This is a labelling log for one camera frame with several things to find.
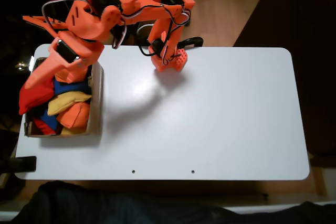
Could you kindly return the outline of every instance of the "cable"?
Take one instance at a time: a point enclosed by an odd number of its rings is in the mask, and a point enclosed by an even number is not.
[[[132,13],[132,14],[122,14],[122,17],[123,18],[134,18],[136,16],[138,16],[143,9],[147,8],[147,7],[162,7],[161,5],[145,5],[145,6],[142,6],[139,10],[137,10],[136,12]]]
[[[44,9],[45,9],[45,7],[46,7],[47,5],[49,5],[49,4],[58,3],[58,2],[62,2],[62,1],[66,1],[66,0],[51,0],[51,1],[46,2],[46,3],[42,6],[42,15],[43,15],[45,21],[48,23],[48,25],[49,25],[49,26],[52,28],[52,30],[54,30],[54,31],[55,31],[55,29],[54,29],[54,27],[52,26],[52,24],[50,23],[49,18],[47,17],[47,15],[46,15]],[[93,8],[92,8],[92,6],[91,6],[91,4],[90,4],[90,2],[89,2],[88,0],[80,0],[80,1],[87,2],[87,3],[89,4],[89,6],[90,6],[91,13],[93,12]]]
[[[142,28],[145,28],[145,27],[148,27],[148,26],[153,26],[154,24],[145,24],[145,25],[143,25],[143,26],[140,26],[138,29],[137,29],[137,31],[136,31],[136,35],[139,35],[139,32],[140,32],[140,30],[142,29]]]
[[[125,20],[123,20],[123,19],[122,19],[122,21],[124,21],[124,31],[122,32],[121,39],[119,40],[117,46],[115,46],[116,38],[115,38],[115,37],[113,38],[113,43],[112,43],[112,48],[113,48],[113,49],[117,49],[117,48],[121,45],[121,43],[124,41],[125,36],[126,36],[126,33],[127,33],[127,25],[126,25],[126,22],[125,22]]]
[[[187,22],[188,23],[188,21],[190,20],[190,15],[188,15],[187,13],[182,13],[182,14],[184,14],[185,16],[187,16],[188,17],[188,19],[185,21],[185,22]],[[171,32],[173,32],[173,31],[175,31],[175,30],[177,30],[177,29],[179,29],[181,26],[183,26],[183,25],[180,25],[180,26],[176,26]]]
[[[166,36],[166,39],[164,40],[164,43],[163,43],[163,47],[165,47],[165,45],[167,44],[168,40],[170,39],[172,26],[173,26],[173,22],[170,21],[169,28],[168,28],[168,32],[167,32],[167,36]],[[140,45],[138,45],[138,46],[139,46],[140,51],[141,51],[141,53],[142,53],[143,55],[145,55],[145,56],[154,56],[154,55],[156,55],[155,52],[153,52],[153,53],[151,53],[151,54],[146,54],[146,53],[143,51],[142,47],[141,47]]]
[[[164,6],[164,5],[162,5],[162,7],[165,9],[166,12],[169,13],[170,18],[172,19],[172,21],[174,22],[175,25],[177,25],[177,26],[184,26],[185,24],[187,24],[187,23],[189,22],[191,15],[189,15],[189,18],[188,18],[185,22],[182,22],[181,24],[179,24],[179,23],[177,23],[177,22],[174,20],[174,17],[173,17],[173,15],[172,15],[172,13],[171,13],[171,12]]]

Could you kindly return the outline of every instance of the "white table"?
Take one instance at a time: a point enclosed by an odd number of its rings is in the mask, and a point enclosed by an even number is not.
[[[35,57],[47,56],[41,45]],[[100,136],[27,138],[24,179],[300,180],[309,174],[290,53],[202,47],[181,73],[135,46],[106,46]]]

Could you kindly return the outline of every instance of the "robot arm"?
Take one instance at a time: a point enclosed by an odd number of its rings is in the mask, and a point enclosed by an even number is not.
[[[31,73],[25,83],[29,89],[55,75],[59,81],[75,82],[85,77],[87,67],[94,64],[116,25],[124,31],[117,49],[122,43],[127,25],[140,21],[156,20],[148,37],[152,62],[158,71],[174,68],[181,71],[187,61],[184,49],[177,44],[183,26],[189,21],[193,0],[75,0],[65,23],[48,18],[44,7],[66,0],[49,1],[42,7],[43,17],[24,16],[23,19],[45,28],[54,41],[49,47],[50,56]]]

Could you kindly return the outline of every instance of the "black fabric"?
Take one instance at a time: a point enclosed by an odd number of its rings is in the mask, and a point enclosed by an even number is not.
[[[12,223],[336,223],[336,205],[319,206],[305,202],[269,214],[239,215],[214,206],[113,194],[49,182],[40,186]]]

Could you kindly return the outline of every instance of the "wooden floor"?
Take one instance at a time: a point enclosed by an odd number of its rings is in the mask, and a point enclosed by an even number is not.
[[[204,46],[233,46],[259,0],[195,0],[190,27],[183,39],[201,36]],[[30,199],[45,181],[29,180],[18,196]],[[109,189],[156,195],[252,195],[252,194],[319,194],[324,195],[322,171],[314,168],[309,177],[299,182],[205,182],[205,181],[76,181],[89,188]]]

